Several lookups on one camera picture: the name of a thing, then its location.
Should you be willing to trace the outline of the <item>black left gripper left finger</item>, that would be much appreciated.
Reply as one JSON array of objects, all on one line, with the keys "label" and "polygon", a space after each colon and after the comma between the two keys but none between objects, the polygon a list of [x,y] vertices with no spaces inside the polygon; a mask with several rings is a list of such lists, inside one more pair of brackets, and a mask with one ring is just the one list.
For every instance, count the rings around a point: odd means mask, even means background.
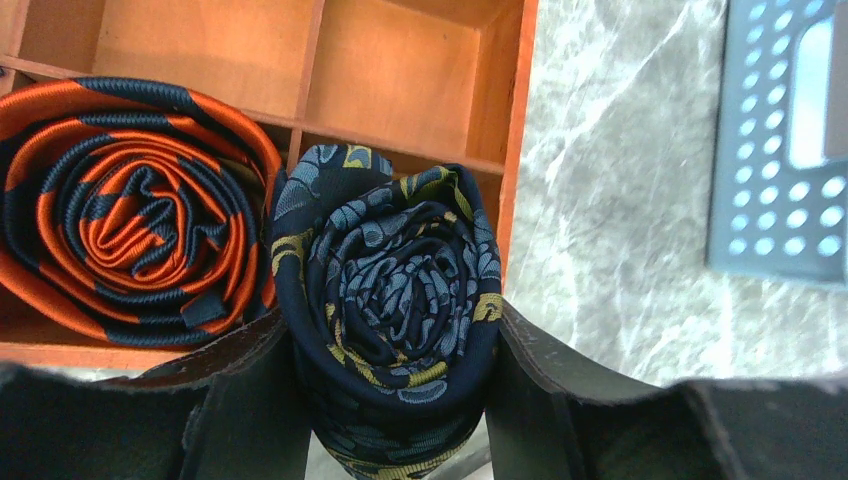
[{"label": "black left gripper left finger", "polygon": [[278,312],[136,378],[1,366],[5,479],[301,479],[309,439]]}]

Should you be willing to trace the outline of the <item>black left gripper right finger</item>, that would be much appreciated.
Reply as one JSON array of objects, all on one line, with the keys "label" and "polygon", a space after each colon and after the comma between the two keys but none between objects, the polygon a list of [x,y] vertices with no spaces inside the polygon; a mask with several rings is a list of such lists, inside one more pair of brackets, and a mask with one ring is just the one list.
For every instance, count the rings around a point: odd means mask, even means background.
[{"label": "black left gripper right finger", "polygon": [[843,479],[847,380],[695,379],[602,366],[505,305],[486,407],[498,479]]}]

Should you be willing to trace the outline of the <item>dark blue patterned tie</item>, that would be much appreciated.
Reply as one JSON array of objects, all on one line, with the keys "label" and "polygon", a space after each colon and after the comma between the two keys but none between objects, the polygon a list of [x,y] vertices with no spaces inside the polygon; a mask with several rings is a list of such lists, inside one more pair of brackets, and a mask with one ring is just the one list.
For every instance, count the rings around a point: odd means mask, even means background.
[{"label": "dark blue patterned tie", "polygon": [[311,147],[273,194],[268,243],[312,428],[357,479],[420,479],[477,427],[503,313],[479,187],[396,177],[361,145]]}]

